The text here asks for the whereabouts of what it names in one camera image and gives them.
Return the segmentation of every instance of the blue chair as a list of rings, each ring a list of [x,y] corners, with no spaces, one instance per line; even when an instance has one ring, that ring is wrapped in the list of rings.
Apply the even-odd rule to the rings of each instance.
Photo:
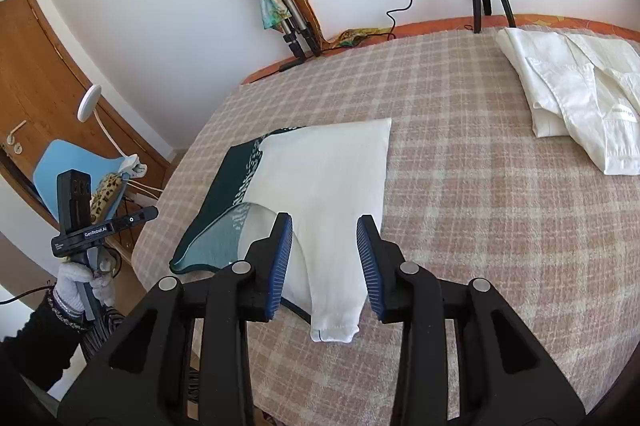
[[[68,170],[78,170],[91,176],[91,188],[95,190],[107,173],[117,173],[124,157],[105,159],[75,144],[60,139],[52,141],[33,172],[33,184],[49,212],[58,221],[58,175]],[[102,220],[113,218],[127,187],[128,174],[122,176],[124,182],[114,198],[111,207]]]

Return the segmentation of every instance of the leopard print fabric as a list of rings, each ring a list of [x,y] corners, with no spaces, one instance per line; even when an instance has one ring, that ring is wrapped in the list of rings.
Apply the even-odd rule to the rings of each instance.
[[[107,173],[98,184],[91,197],[91,223],[102,220],[102,213],[111,207],[115,197],[120,192],[122,177],[117,173]]]

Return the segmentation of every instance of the ribbed blue pad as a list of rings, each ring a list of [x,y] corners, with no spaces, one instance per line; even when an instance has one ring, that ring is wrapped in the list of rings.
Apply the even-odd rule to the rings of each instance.
[[[360,255],[360,263],[364,272],[364,279],[367,283],[367,292],[369,293],[369,303],[371,308],[382,319],[382,313],[385,309],[383,296],[383,281],[378,270],[376,257],[373,255],[373,249],[369,240],[369,235],[364,227],[362,217],[358,219],[356,228],[356,239],[358,243],[358,253]]]
[[[282,288],[284,287],[284,277],[287,274],[287,265],[289,263],[289,253],[291,252],[291,243],[293,241],[293,220],[287,215],[287,221],[280,236],[276,257],[271,267],[271,275],[269,276],[269,297],[266,305],[266,314],[268,319],[273,319],[276,310],[280,305],[282,297]]]

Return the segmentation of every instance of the wooden door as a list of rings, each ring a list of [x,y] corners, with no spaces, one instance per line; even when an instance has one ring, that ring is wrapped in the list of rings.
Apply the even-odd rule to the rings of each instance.
[[[62,48],[35,0],[0,2],[0,138],[7,154],[27,176],[33,171],[49,143],[63,139],[106,158],[117,150],[100,129],[95,117],[81,123],[78,105],[89,81]],[[168,163],[153,150],[108,103],[97,107],[107,130],[126,154],[137,153],[147,164],[143,182],[160,188]],[[22,152],[6,143],[8,133],[22,120],[15,133]]]

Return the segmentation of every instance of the checkered bedspread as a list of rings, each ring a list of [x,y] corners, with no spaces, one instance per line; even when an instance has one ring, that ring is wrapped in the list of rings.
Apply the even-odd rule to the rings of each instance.
[[[568,137],[534,138],[494,38],[395,40],[236,90],[143,229],[133,265],[144,286],[170,274],[230,146],[285,126],[391,117],[383,238],[440,278],[489,279],[592,408],[640,340],[640,180],[605,177]],[[360,329],[351,345],[314,344],[284,308],[250,324],[256,405],[289,426],[388,424],[401,329],[377,323],[368,303]],[[453,379],[454,356],[449,365]]]

